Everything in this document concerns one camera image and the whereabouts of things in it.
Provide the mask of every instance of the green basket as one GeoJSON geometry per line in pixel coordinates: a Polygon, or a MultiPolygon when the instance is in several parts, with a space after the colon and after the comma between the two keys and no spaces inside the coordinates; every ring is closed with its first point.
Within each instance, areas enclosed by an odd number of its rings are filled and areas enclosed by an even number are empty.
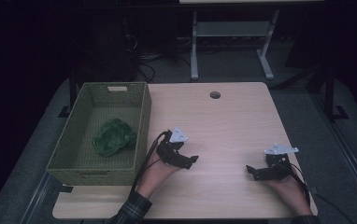
{"type": "Polygon", "coordinates": [[[130,186],[147,154],[151,98],[147,83],[84,83],[47,171],[69,186],[130,186]],[[105,158],[93,139],[109,119],[137,134],[135,150],[105,158]]]}

